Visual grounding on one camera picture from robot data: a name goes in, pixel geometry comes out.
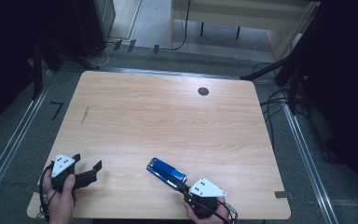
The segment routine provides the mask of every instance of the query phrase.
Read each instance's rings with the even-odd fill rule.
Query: background desk
[[[187,4],[187,0],[172,0],[170,47],[173,20],[186,19]],[[316,5],[302,0],[192,0],[188,19],[267,30],[272,52],[279,60],[308,27]]]
[[[200,87],[209,95],[201,96]],[[86,72],[48,157],[98,160],[98,181],[80,190],[75,217],[187,219],[183,195],[146,171],[153,157],[202,176],[228,193],[240,218],[290,217],[281,177],[252,82]],[[39,212],[35,194],[28,216]]]

